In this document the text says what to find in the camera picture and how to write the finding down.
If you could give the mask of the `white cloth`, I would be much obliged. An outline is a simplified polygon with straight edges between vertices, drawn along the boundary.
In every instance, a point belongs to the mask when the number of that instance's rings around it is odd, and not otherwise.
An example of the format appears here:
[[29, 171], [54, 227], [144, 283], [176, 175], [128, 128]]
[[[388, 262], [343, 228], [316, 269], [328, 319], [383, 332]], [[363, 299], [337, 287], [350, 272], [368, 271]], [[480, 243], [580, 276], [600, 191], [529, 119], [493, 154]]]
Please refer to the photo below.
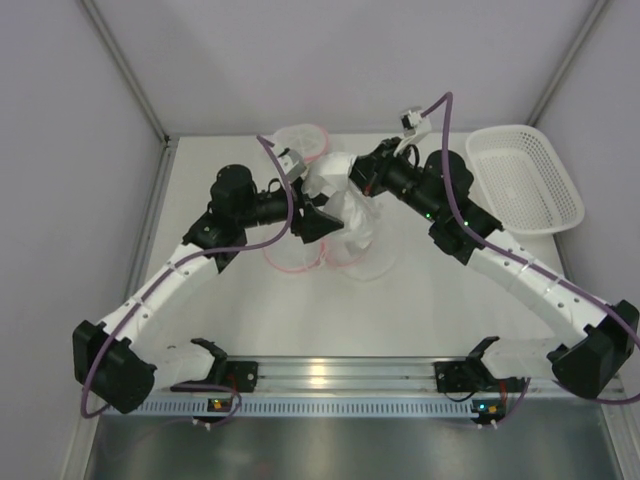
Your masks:
[[334, 152], [315, 160], [308, 167], [302, 190], [311, 198], [321, 193], [327, 195], [329, 200], [323, 211], [344, 222], [343, 229], [329, 236], [364, 245], [376, 235], [379, 211], [349, 180], [356, 157], [352, 153]]

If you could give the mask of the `white mesh laundry bag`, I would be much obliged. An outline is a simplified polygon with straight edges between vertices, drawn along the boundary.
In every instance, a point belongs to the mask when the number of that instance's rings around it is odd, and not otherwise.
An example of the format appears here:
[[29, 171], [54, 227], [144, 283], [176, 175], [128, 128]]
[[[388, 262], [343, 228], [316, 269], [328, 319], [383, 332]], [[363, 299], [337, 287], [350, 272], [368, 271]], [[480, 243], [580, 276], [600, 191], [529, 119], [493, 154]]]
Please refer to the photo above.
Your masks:
[[324, 156], [329, 150], [328, 132], [315, 124], [283, 127], [273, 134], [276, 143], [297, 151], [306, 163]]
[[325, 269], [359, 282], [377, 280], [389, 273], [399, 254], [382, 233], [361, 245], [337, 236], [304, 244], [293, 234], [262, 249], [263, 258], [272, 268], [289, 275]]

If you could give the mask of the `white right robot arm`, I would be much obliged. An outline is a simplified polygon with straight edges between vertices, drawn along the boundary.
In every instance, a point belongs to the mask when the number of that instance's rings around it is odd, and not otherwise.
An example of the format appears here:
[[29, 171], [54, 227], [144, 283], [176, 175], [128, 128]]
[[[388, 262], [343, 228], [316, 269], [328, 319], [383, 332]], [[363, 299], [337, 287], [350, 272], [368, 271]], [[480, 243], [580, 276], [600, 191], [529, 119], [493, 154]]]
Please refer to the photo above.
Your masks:
[[501, 222], [469, 197], [474, 181], [455, 152], [437, 150], [424, 166], [382, 141], [357, 157], [349, 179], [366, 196], [388, 192], [430, 221], [429, 235], [446, 255], [486, 276], [541, 319], [548, 339], [487, 337], [468, 355], [481, 380], [549, 379], [584, 399], [601, 393], [639, 341], [639, 311], [609, 304], [578, 288], [531, 255]]

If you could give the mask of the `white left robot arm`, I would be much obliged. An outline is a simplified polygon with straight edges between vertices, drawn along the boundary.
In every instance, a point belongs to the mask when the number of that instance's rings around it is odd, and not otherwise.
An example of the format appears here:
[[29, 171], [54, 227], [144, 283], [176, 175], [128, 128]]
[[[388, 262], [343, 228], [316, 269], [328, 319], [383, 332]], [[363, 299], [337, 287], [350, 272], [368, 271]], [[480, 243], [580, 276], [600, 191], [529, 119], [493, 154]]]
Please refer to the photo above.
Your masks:
[[222, 168], [210, 188], [207, 209], [189, 228], [163, 267], [135, 295], [98, 323], [81, 322], [72, 334], [74, 374], [82, 386], [81, 414], [93, 417], [88, 397], [126, 414], [153, 391], [221, 389], [227, 354], [213, 341], [193, 338], [183, 345], [155, 343], [179, 322], [178, 310], [203, 284], [220, 279], [235, 257], [251, 250], [250, 228], [278, 223], [279, 240], [292, 232], [313, 243], [343, 227], [321, 208], [330, 186], [308, 174], [274, 180], [275, 190], [257, 189], [244, 165]]

